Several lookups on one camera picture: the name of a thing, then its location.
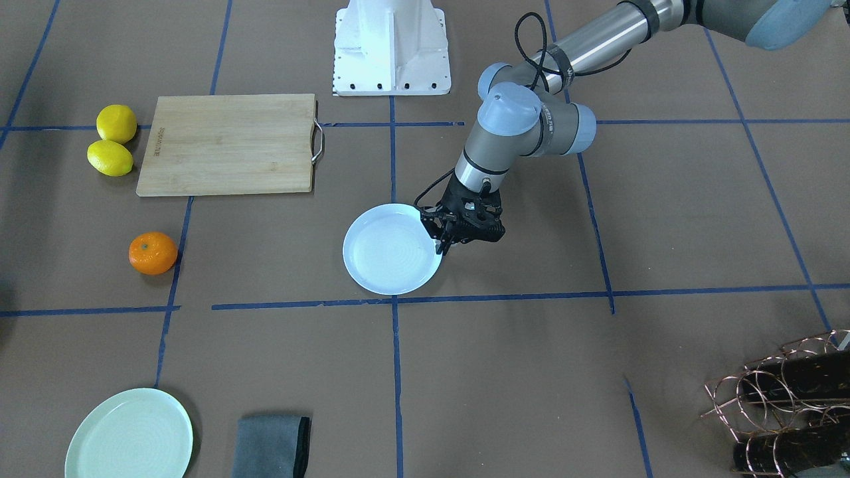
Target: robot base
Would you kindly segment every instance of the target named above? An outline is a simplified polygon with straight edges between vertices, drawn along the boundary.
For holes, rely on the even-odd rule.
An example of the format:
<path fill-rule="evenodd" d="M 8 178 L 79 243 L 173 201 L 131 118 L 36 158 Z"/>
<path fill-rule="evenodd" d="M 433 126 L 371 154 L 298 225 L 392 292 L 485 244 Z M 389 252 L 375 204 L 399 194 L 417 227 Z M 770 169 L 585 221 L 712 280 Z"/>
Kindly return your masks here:
<path fill-rule="evenodd" d="M 350 0 L 336 26 L 335 95 L 449 93 L 445 14 L 430 0 Z"/>

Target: metal handle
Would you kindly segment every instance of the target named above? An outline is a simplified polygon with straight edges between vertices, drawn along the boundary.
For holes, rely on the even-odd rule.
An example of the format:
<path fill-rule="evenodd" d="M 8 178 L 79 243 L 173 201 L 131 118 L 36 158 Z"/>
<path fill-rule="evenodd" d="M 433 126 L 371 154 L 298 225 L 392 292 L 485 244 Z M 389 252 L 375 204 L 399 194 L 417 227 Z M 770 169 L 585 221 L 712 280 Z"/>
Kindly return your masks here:
<path fill-rule="evenodd" d="M 319 129 L 319 134 L 321 135 L 321 139 L 319 140 L 319 151 L 314 153 L 313 158 L 310 160 L 310 162 L 312 162 L 315 166 L 315 164 L 319 162 L 319 158 L 325 154 L 325 130 L 321 128 L 321 125 L 316 118 L 313 118 L 313 124 Z"/>

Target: black cable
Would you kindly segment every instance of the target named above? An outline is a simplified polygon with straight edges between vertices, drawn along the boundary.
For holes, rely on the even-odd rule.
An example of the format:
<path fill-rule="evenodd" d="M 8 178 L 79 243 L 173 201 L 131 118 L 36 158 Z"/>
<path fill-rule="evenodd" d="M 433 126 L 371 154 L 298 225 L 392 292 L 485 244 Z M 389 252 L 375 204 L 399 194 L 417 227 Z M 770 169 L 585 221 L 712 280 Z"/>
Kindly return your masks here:
<path fill-rule="evenodd" d="M 537 23 L 540 24 L 540 33 L 543 37 L 543 48 L 541 48 L 539 62 L 529 58 L 529 55 L 527 55 L 527 53 L 525 53 L 525 50 L 523 49 L 523 45 L 519 42 L 519 27 L 529 17 L 534 17 L 535 19 L 537 19 Z M 549 39 L 546 34 L 546 23 L 543 22 L 543 17 L 541 17 L 535 12 L 529 12 L 520 17 L 517 21 L 517 25 L 513 28 L 513 41 L 517 44 L 517 50 L 519 50 L 519 54 L 522 55 L 523 60 L 525 60 L 526 63 L 528 63 L 535 69 L 534 81 L 531 83 L 531 89 L 534 90 L 534 88 L 537 88 L 537 82 L 540 80 L 540 78 L 543 78 L 543 89 L 549 91 L 549 82 L 546 80 L 546 73 L 552 73 L 561 76 L 563 76 L 563 74 L 561 73 L 561 71 L 550 70 L 549 68 L 543 66 L 543 60 L 546 59 L 546 50 L 549 46 Z"/>
<path fill-rule="evenodd" d="M 419 208 L 419 200 L 420 200 L 420 199 L 422 199 L 423 197 L 425 197 L 425 195 L 426 195 L 426 194 L 428 194 L 428 192 L 429 192 L 430 190 L 432 190 L 432 189 L 434 188 L 434 186 L 436 186 L 436 185 L 438 185 L 439 183 L 443 182 L 443 179 L 448 178 L 448 177 L 449 177 L 449 176 L 451 176 L 451 174 L 452 174 L 452 173 L 454 173 L 454 172 L 455 172 L 455 169 L 454 169 L 454 168 L 449 169 L 449 172 L 448 172 L 448 173 L 443 174 L 442 176 L 440 176 L 440 177 L 439 177 L 439 179 L 437 179 L 436 181 L 434 181 L 433 183 L 431 183 L 431 185 L 430 185 L 429 187 L 425 188 L 425 191 L 423 191 L 423 192 L 422 192 L 422 194 L 420 194 L 419 196 L 417 196 L 417 197 L 416 197 L 416 200 L 413 202 L 413 207 L 414 207 L 414 208 L 417 208 L 417 209 L 420 209 L 420 208 Z"/>
<path fill-rule="evenodd" d="M 619 59 L 619 60 L 617 60 L 617 61 L 615 61 L 614 63 L 612 63 L 612 64 L 610 64 L 610 65 L 608 65 L 608 66 L 604 66 L 604 67 L 602 67 L 602 68 L 599 68 L 598 70 L 585 71 L 585 72 L 583 72 L 583 73 L 576 73 L 575 75 L 576 75 L 577 77 L 589 77 L 589 76 L 591 76 L 591 75 L 595 75 L 595 74 L 597 74 L 597 73 L 602 73 L 603 71 L 610 70 L 611 68 L 614 68 L 615 66 L 619 65 L 620 63 L 622 63 L 622 62 L 623 62 L 623 60 L 625 60 L 625 59 L 626 59 L 626 57 L 627 57 L 627 56 L 629 55 L 629 53 L 631 53 L 631 52 L 632 52 L 632 49 L 631 49 L 631 48 L 629 48 L 628 50 L 626 50 L 626 52 L 623 54 L 623 56 L 621 56 L 621 57 L 620 57 L 620 59 Z"/>

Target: blue tape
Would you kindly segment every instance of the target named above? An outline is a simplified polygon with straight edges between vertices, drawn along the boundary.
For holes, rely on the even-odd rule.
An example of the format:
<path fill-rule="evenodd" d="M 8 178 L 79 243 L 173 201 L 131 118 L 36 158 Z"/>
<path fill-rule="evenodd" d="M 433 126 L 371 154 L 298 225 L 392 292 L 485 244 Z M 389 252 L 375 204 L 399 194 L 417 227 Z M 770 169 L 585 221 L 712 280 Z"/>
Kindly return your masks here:
<path fill-rule="evenodd" d="M 227 42 L 227 28 L 230 24 L 230 10 L 233 8 L 233 0 L 227 0 L 227 11 L 224 13 L 224 25 L 221 29 L 221 40 L 218 42 L 218 55 L 215 60 L 215 69 L 212 71 L 212 84 L 210 94 L 215 94 L 218 85 L 218 70 L 221 68 L 221 59 L 224 57 L 224 44 Z"/>
<path fill-rule="evenodd" d="M 740 119 L 597 120 L 596 124 L 739 124 Z"/>
<path fill-rule="evenodd" d="M 850 284 L 815 284 L 814 288 L 818 290 L 843 290 L 850 289 Z"/>
<path fill-rule="evenodd" d="M 180 232 L 180 244 L 177 246 L 177 262 L 174 264 L 174 277 L 171 280 L 171 290 L 168 292 L 169 309 L 166 311 L 165 317 L 162 319 L 162 334 L 160 335 L 160 346 L 156 357 L 156 380 L 154 381 L 155 389 L 159 388 L 159 381 L 162 375 L 162 363 L 165 361 L 165 337 L 168 335 L 168 329 L 171 328 L 171 313 L 173 310 L 171 305 L 174 304 L 174 298 L 177 296 L 177 284 L 180 279 L 180 266 L 183 263 L 183 251 L 186 247 L 186 236 L 189 234 L 189 222 L 191 220 L 192 204 L 194 202 L 194 196 L 189 196 L 189 199 L 186 201 L 186 212 L 183 216 L 183 230 Z"/>
<path fill-rule="evenodd" d="M 401 418 L 401 350 L 399 345 L 399 296 L 393 303 L 393 370 L 395 373 L 395 468 L 399 478 L 405 476 L 405 447 Z"/>
<path fill-rule="evenodd" d="M 400 304 L 431 304 L 438 302 L 490 302 L 499 300 L 590 299 L 608 297 L 605 291 L 567 293 L 515 293 L 494 295 L 457 295 L 444 297 L 404 297 Z"/>
<path fill-rule="evenodd" d="M 179 310 L 179 305 L 157 305 L 151 307 L 101 307 L 96 309 L 40 309 L 40 310 L 0 310 L 0 317 L 39 317 L 39 316 L 92 316 L 100 314 L 143 314 L 146 312 L 165 312 Z"/>
<path fill-rule="evenodd" d="M 24 75 L 24 81 L 20 85 L 20 89 L 18 90 L 18 96 L 14 99 L 14 104 L 12 105 L 12 111 L 8 114 L 8 119 L 6 120 L 6 126 L 12 126 L 14 123 L 14 117 L 18 114 L 18 109 L 20 108 L 20 102 L 24 99 L 24 93 L 26 92 L 26 87 L 30 84 L 30 79 L 32 78 L 32 73 L 36 70 L 36 64 L 38 63 L 38 59 L 42 56 L 42 51 L 44 50 L 44 44 L 48 41 L 48 35 L 50 34 L 50 29 L 53 28 L 53 21 L 56 18 L 56 10 L 59 9 L 59 4 L 61 0 L 56 0 L 54 2 L 53 8 L 50 10 L 50 16 L 48 17 L 48 23 L 44 26 L 44 33 L 42 33 L 42 39 L 38 42 L 38 47 L 36 48 L 36 53 L 32 55 L 32 61 L 30 62 L 30 67 L 26 69 L 26 75 Z M 0 135 L 0 150 L 3 148 L 3 144 L 6 143 L 6 138 L 9 136 L 9 131 L 3 131 L 3 135 Z"/>
<path fill-rule="evenodd" d="M 800 119 L 756 119 L 746 120 L 748 123 L 766 124 L 809 124 L 809 123 L 848 123 L 850 118 L 800 118 Z"/>
<path fill-rule="evenodd" d="M 395 190 L 395 97 L 389 97 L 389 201 L 396 202 Z"/>
<path fill-rule="evenodd" d="M 738 112 L 740 122 L 744 126 L 746 137 L 750 141 L 750 148 L 752 148 L 753 154 L 756 155 L 758 167 L 762 171 L 762 177 L 764 178 L 765 184 L 768 186 L 768 191 L 770 192 L 771 199 L 773 199 L 773 204 L 776 207 L 776 211 L 779 213 L 779 219 L 782 221 L 782 227 L 785 228 L 785 234 L 788 236 L 788 240 L 791 244 L 791 248 L 794 250 L 794 255 L 796 256 L 797 263 L 800 265 L 800 270 L 802 271 L 803 277 L 806 279 L 806 284 L 808 285 L 809 291 L 812 294 L 812 299 L 814 300 L 815 307 L 818 309 L 820 320 L 823 322 L 826 331 L 829 332 L 832 330 L 832 325 L 830 324 L 830 320 L 826 316 L 826 312 L 824 311 L 823 305 L 820 303 L 820 297 L 818 297 L 818 292 L 815 289 L 814 284 L 812 283 L 812 277 L 808 273 L 806 262 L 803 260 L 802 254 L 800 253 L 800 248 L 797 246 L 796 240 L 794 239 L 794 234 L 791 232 L 791 225 L 789 225 L 788 219 L 785 217 L 785 212 L 782 210 L 782 205 L 779 203 L 779 196 L 777 196 L 776 190 L 774 189 L 774 184 L 770 180 L 770 176 L 768 175 L 768 169 L 765 167 L 764 161 L 762 160 L 762 154 L 758 150 L 758 146 L 756 145 L 755 138 L 753 138 L 752 131 L 750 131 L 750 125 L 747 123 L 746 118 L 744 117 L 744 111 L 741 109 L 740 103 L 738 101 L 738 95 L 735 94 L 735 90 L 734 88 L 732 88 L 732 82 L 729 81 L 729 75 L 726 72 L 726 68 L 723 66 L 723 62 L 720 60 L 720 54 L 717 52 L 717 47 L 714 45 L 714 40 L 711 39 L 711 33 L 706 28 L 703 28 L 703 31 L 705 33 L 705 38 L 708 40 L 708 44 L 711 47 L 711 51 L 712 53 L 714 53 L 714 59 L 717 61 L 717 65 L 720 67 L 720 72 L 723 75 L 723 81 L 726 82 L 726 87 L 729 90 L 729 94 L 732 96 L 732 102 L 735 105 L 735 110 Z"/>
<path fill-rule="evenodd" d="M 4 126 L 3 131 L 93 131 L 98 127 L 93 124 L 79 126 Z M 140 124 L 139 129 L 150 129 L 149 124 Z"/>
<path fill-rule="evenodd" d="M 587 170 L 585 169 L 584 157 L 578 153 L 579 169 L 581 170 L 581 183 L 585 188 L 587 197 L 587 209 L 590 211 L 590 221 L 593 224 L 593 234 L 596 236 L 596 247 L 599 251 L 599 263 L 602 267 L 602 278 L 605 280 L 605 292 L 608 293 L 608 304 L 611 308 L 611 315 L 617 313 L 614 304 L 614 294 L 611 291 L 611 278 L 608 274 L 608 262 L 605 260 L 605 250 L 602 247 L 602 235 L 599 234 L 599 223 L 596 221 L 596 210 L 593 207 L 593 196 L 590 193 L 590 183 L 587 181 Z"/>
<path fill-rule="evenodd" d="M 763 293 L 763 292 L 791 292 L 808 290 L 808 285 L 789 286 L 752 286 L 752 287 L 703 287 L 682 289 L 649 289 L 649 290 L 620 290 L 614 291 L 615 297 L 638 297 L 656 295 L 701 295 L 713 293 Z"/>
<path fill-rule="evenodd" d="M 448 127 L 465 126 L 463 121 L 428 121 L 428 122 L 322 122 L 323 128 L 411 128 L 411 127 Z"/>
<path fill-rule="evenodd" d="M 340 307 L 346 305 L 391 304 L 390 299 L 301 300 L 295 302 L 258 302 L 254 304 L 215 304 L 212 310 L 299 309 L 303 307 Z"/>
<path fill-rule="evenodd" d="M 623 377 L 623 382 L 626 383 L 626 389 L 629 392 L 629 402 L 632 404 L 632 416 L 635 419 L 635 429 L 637 429 L 637 440 L 640 442 L 640 453 L 643 455 L 643 470 L 646 472 L 646 478 L 652 478 L 652 464 L 649 462 L 649 450 L 646 447 L 646 436 L 643 433 L 643 422 L 640 419 L 640 410 L 635 402 L 635 394 L 632 391 L 632 384 L 629 379 Z"/>
<path fill-rule="evenodd" d="M 549 0 L 543 0 L 546 4 L 546 17 L 549 20 L 549 32 L 552 34 L 552 43 L 557 42 L 558 35 L 555 33 L 555 22 L 552 20 L 552 5 L 549 3 Z"/>

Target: white bowl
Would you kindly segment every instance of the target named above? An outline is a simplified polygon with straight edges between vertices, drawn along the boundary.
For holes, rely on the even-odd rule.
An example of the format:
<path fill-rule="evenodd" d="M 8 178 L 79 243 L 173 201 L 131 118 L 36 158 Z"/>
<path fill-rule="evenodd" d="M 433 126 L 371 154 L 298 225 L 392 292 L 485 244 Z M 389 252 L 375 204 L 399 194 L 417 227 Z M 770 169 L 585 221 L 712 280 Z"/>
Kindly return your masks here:
<path fill-rule="evenodd" d="M 364 289 L 383 295 L 408 293 L 437 272 L 437 244 L 407 204 L 382 204 L 361 214 L 343 241 L 343 261 Z"/>

